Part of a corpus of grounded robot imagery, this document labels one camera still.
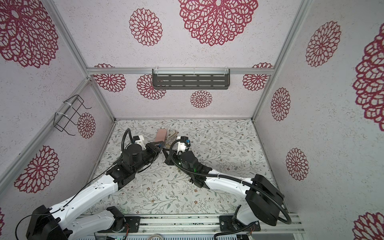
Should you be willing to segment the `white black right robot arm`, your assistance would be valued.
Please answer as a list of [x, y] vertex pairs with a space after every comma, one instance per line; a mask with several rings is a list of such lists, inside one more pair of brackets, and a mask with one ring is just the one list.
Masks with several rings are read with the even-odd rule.
[[237, 195], [247, 202], [235, 211], [235, 221], [243, 225], [261, 221], [276, 226], [283, 209], [284, 195], [264, 176], [256, 174], [253, 178], [239, 178], [224, 175], [201, 164], [193, 152], [180, 152], [164, 149], [169, 166], [176, 166], [190, 176], [190, 182], [198, 188], [224, 191]]

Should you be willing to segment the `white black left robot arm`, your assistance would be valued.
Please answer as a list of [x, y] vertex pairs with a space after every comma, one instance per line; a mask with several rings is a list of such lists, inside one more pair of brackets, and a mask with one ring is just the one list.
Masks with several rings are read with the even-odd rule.
[[76, 240], [99, 231], [121, 232], [127, 226], [124, 214], [117, 207], [108, 207], [99, 214], [79, 216], [101, 199], [121, 190], [137, 173], [150, 166], [159, 156], [165, 142], [130, 144], [118, 160], [93, 184], [73, 197], [46, 208], [36, 208], [30, 219], [28, 240]]

